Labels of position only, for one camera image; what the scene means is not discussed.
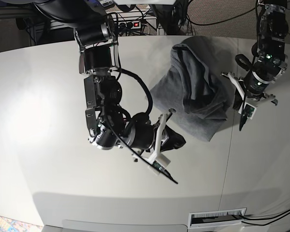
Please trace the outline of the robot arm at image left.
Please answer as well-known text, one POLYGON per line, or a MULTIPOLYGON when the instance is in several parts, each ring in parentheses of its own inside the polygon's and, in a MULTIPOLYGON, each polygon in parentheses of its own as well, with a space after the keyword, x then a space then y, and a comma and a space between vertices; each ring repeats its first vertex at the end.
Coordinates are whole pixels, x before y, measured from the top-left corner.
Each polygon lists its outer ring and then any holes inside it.
POLYGON ((184 138, 167 126, 174 110, 160 115, 152 124, 151 94, 141 78, 121 67, 118 53, 118 21, 97 0, 36 0, 34 6, 47 18, 73 28, 79 46, 79 72, 85 75, 86 121, 89 142, 102 150, 115 146, 132 149, 139 159, 163 171, 170 160, 164 151, 181 148, 184 138), (122 88, 112 71, 135 79, 144 90, 146 111, 131 116, 120 106, 122 88))

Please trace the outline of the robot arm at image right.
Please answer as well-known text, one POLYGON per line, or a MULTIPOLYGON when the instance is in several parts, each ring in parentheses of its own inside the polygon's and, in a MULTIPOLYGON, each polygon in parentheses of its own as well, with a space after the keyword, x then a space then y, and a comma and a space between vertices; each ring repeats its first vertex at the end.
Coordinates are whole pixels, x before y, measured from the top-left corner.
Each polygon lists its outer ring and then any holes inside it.
POLYGON ((238 54, 235 61, 247 71, 245 77, 237 78, 231 73, 224 73, 236 87, 233 109, 244 115, 253 113, 256 103, 270 100, 277 104, 275 96, 266 94, 266 88, 281 77, 288 66, 285 54, 285 38, 289 32, 286 21, 287 1, 257 1, 261 11, 257 12, 257 41, 251 48, 253 60, 238 54))

